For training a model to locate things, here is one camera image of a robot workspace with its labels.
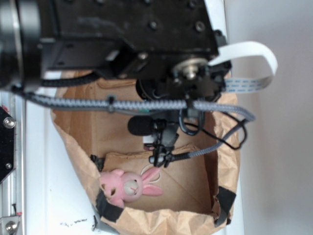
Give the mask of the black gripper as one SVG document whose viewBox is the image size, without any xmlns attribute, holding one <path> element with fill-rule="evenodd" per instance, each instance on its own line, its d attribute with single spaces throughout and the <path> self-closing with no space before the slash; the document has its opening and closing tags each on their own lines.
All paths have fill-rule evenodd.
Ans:
<svg viewBox="0 0 313 235">
<path fill-rule="evenodd" d="M 196 59 L 194 63 L 174 71 L 173 78 L 167 81 L 138 80 L 136 91 L 148 101 L 186 99 L 216 102 L 225 91 L 224 76 L 230 69 L 230 61 L 209 66 L 205 65 L 204 59 Z M 151 134 L 154 138 L 150 162 L 154 166 L 168 166 L 170 162 L 187 158 L 172 154 L 179 137 L 176 131 L 181 129 L 185 134 L 195 136 L 203 131 L 204 125 L 205 112 L 188 107 L 152 115 L 146 120 L 143 130 L 137 133 L 141 136 Z"/>
</svg>

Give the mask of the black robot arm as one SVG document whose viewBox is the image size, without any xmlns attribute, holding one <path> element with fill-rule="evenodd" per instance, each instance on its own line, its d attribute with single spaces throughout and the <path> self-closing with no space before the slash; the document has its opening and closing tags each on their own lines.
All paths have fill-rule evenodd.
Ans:
<svg viewBox="0 0 313 235">
<path fill-rule="evenodd" d="M 203 129 L 207 108 L 198 102 L 214 102 L 226 90 L 226 45 L 202 0 L 3 0 L 0 88 L 53 109 L 145 110 L 128 129 L 153 135 L 150 162 L 167 166 L 191 158 L 173 149 L 178 129 Z M 99 78 L 134 79 L 142 101 L 35 94 Z"/>
</svg>

